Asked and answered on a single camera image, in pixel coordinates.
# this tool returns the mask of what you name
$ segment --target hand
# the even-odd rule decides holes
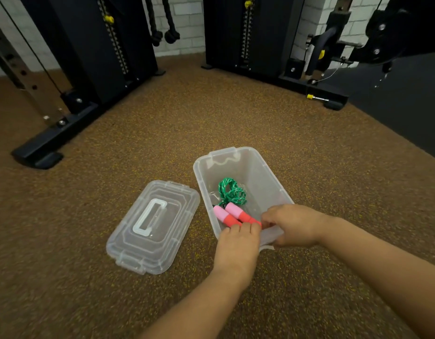
[[[227,227],[219,236],[212,274],[219,274],[243,291],[255,272],[260,246],[261,226],[243,223]]]
[[[283,232],[275,247],[305,246],[319,243],[321,228],[332,220],[332,216],[301,205],[273,206],[261,215],[263,228],[278,225]]]

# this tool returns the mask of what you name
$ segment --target black floor mat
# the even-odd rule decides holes
[[[435,53],[397,59],[386,79],[380,66],[359,64],[337,71],[328,84],[341,87],[357,108],[435,157]]]

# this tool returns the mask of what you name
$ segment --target plastic lid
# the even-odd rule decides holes
[[[108,239],[107,253],[136,273],[166,271],[200,203],[198,192],[175,182],[152,181]]]

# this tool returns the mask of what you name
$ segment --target rubber gym floor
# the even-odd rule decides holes
[[[194,161],[230,146],[256,148],[296,203],[435,264],[435,158],[351,104],[333,112],[288,90],[205,71],[202,61],[159,59],[167,73],[87,127],[47,171],[11,159],[44,125],[0,78],[0,338],[131,338],[186,296],[213,265],[217,241],[203,202],[163,274],[118,267],[106,241],[148,182],[198,190]],[[315,247],[262,251],[221,337],[414,335]]]

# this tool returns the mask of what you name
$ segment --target yellow clip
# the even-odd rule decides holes
[[[105,21],[106,21],[108,24],[113,24],[113,23],[114,23],[114,17],[113,17],[113,16],[110,16],[110,15],[105,15]]]

